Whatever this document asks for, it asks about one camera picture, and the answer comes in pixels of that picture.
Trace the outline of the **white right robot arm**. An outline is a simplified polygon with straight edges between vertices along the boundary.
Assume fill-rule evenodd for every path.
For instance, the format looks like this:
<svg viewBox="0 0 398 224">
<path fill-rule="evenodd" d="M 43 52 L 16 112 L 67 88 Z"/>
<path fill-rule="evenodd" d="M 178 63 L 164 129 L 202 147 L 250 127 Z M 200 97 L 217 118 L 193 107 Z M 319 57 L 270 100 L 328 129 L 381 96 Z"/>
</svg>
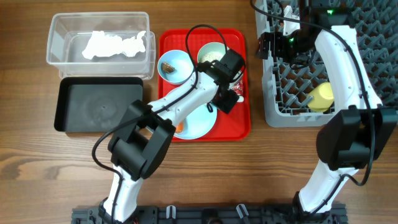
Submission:
<svg viewBox="0 0 398 224">
<path fill-rule="evenodd" d="M 302 67 L 304 53 L 316 50 L 324 63 L 334 97 L 335 115 L 317 135 L 318 164 L 295 194 L 290 219 L 322 222 L 334 198 L 360 170 L 369 174 L 394 128 L 397 112 L 377 96 L 361 59 L 350 9 L 327 1 L 300 1 L 299 28 L 264 32 L 257 56 L 279 57 Z"/>
</svg>

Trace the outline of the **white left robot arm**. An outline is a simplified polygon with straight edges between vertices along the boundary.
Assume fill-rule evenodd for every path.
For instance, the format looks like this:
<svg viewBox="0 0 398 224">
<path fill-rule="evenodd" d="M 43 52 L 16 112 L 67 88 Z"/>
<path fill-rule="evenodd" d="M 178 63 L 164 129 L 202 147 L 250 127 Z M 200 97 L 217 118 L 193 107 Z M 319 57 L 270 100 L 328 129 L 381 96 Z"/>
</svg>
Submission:
<svg viewBox="0 0 398 224">
<path fill-rule="evenodd" d="M 220 60 L 198 63 L 193 77 L 165 97 L 143 103 L 133 102 L 121 122 L 101 136 L 110 137 L 108 151 L 114 180 L 108 198 L 100 206 L 106 223 L 125 223 L 137 207 L 137 196 L 144 179 L 160 166 L 177 126 L 194 110 L 210 103 L 228 114 L 238 101 L 230 88 L 245 69 L 243 57 L 228 49 Z"/>
</svg>

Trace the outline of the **yellow plastic cup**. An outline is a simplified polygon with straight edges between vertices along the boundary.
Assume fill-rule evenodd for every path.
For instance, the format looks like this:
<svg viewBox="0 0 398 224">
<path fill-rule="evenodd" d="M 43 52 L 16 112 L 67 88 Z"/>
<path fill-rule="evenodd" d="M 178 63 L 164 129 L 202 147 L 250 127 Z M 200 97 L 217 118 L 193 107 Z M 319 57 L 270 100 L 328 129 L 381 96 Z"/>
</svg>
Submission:
<svg viewBox="0 0 398 224">
<path fill-rule="evenodd" d="M 311 100 L 307 106 L 314 112 L 326 112 L 334 102 L 333 91 L 330 82 L 324 82 L 314 88 L 307 97 Z"/>
</svg>

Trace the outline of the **orange carrot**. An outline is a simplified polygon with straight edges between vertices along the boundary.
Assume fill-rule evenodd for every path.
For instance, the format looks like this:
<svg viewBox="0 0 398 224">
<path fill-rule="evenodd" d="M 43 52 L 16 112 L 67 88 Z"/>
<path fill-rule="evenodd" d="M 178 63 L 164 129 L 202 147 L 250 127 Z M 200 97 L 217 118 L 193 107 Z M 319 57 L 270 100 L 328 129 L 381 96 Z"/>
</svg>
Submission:
<svg viewBox="0 0 398 224">
<path fill-rule="evenodd" d="M 179 134 L 179 133 L 182 133 L 183 130 L 184 130 L 184 126 L 185 126 L 185 122 L 182 121 L 181 123 L 179 123 L 179 124 L 176 126 L 175 132 L 178 133 L 178 134 Z"/>
</svg>

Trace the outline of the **light blue plate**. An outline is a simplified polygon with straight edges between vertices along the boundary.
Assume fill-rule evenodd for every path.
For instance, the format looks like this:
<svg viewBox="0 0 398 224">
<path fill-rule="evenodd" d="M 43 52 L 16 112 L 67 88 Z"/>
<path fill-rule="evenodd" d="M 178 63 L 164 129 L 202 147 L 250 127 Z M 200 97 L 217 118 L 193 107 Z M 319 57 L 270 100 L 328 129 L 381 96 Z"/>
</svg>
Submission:
<svg viewBox="0 0 398 224">
<path fill-rule="evenodd" d="M 198 139 L 208 133 L 215 124 L 217 109 L 207 104 L 213 99 L 217 87 L 197 87 L 186 97 L 182 98 L 170 109 L 173 112 L 173 124 L 176 126 L 182 121 L 185 122 L 182 133 L 175 133 L 179 139 Z"/>
</svg>

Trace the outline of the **white tissue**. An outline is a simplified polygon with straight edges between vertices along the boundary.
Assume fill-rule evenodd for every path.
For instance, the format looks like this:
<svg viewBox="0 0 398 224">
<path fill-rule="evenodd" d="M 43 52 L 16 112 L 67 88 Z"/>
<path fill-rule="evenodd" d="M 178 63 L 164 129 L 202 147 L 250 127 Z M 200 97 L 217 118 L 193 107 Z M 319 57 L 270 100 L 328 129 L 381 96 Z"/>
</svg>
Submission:
<svg viewBox="0 0 398 224">
<path fill-rule="evenodd" d="M 93 31 L 82 51 L 82 56 L 88 60 L 94 57 L 111 57 L 123 54 L 127 57 L 135 57 L 137 53 L 146 51 L 144 40 L 146 31 L 140 31 L 136 36 L 122 39 L 118 35 L 105 34 L 104 31 Z"/>
</svg>

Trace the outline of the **red snack wrapper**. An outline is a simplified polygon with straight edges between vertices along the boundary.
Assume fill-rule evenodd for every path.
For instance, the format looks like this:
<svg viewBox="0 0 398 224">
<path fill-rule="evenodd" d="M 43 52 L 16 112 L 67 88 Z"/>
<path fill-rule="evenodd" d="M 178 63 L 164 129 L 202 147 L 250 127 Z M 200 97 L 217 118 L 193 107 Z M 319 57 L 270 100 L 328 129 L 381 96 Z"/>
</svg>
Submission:
<svg viewBox="0 0 398 224">
<path fill-rule="evenodd" d="M 243 81 L 240 80 L 238 82 L 236 82 L 232 89 L 234 90 L 234 92 L 238 95 L 238 96 L 243 96 L 244 93 L 244 85 L 243 85 Z"/>
</svg>

